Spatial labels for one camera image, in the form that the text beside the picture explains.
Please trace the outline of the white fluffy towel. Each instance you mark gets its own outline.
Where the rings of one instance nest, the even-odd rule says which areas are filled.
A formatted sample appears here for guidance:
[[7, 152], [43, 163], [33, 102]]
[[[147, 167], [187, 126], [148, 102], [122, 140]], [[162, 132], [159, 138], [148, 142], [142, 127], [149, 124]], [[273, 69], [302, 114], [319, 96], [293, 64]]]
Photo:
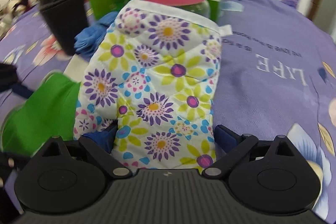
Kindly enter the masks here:
[[72, 59], [70, 59], [63, 74], [72, 81], [79, 83], [84, 77], [84, 72], [88, 64], [88, 61], [84, 60], [79, 55], [74, 55]]

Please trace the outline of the green pot holder mat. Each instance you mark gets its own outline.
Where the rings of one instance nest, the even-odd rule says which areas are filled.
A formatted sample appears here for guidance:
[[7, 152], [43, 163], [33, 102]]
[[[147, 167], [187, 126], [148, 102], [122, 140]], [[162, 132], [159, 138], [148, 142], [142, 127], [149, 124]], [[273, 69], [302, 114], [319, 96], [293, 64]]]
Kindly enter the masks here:
[[1, 151], [33, 156], [49, 138], [74, 139], [80, 83], [60, 72], [50, 74], [1, 127]]

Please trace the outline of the black lidded coffee cup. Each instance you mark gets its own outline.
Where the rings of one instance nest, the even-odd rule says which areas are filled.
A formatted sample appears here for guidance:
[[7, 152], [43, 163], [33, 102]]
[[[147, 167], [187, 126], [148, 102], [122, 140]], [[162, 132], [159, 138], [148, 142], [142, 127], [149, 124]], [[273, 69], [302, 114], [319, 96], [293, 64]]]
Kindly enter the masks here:
[[75, 37], [89, 26], [85, 0], [40, 0], [39, 11], [50, 31], [68, 55], [75, 54]]

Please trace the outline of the purple floral tablecloth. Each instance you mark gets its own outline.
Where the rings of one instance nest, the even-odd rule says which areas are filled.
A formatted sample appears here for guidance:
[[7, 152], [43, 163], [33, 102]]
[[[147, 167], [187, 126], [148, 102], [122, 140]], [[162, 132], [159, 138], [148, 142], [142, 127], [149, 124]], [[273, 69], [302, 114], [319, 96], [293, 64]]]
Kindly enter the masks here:
[[84, 136], [1, 151], [1, 223], [335, 223], [335, 44], [268, 0], [232, 0], [204, 170], [132, 171]]

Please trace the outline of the blue microfiber cloth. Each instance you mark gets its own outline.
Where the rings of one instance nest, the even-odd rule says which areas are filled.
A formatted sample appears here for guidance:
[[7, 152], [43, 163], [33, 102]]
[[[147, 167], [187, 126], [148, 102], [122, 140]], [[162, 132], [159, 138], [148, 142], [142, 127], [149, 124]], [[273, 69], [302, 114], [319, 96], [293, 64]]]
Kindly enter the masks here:
[[76, 35], [74, 44], [76, 54], [91, 58], [104, 40], [108, 28], [114, 24], [117, 15], [117, 11], [112, 11]]

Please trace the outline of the floral quilted oven mitt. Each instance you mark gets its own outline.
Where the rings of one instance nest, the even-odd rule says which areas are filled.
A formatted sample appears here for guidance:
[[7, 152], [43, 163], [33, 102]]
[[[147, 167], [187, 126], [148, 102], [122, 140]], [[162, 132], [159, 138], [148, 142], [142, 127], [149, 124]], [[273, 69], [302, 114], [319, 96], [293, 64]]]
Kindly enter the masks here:
[[231, 34], [193, 12], [131, 0], [85, 69], [73, 137], [116, 122], [111, 155], [132, 171], [206, 169], [216, 160], [212, 107]]

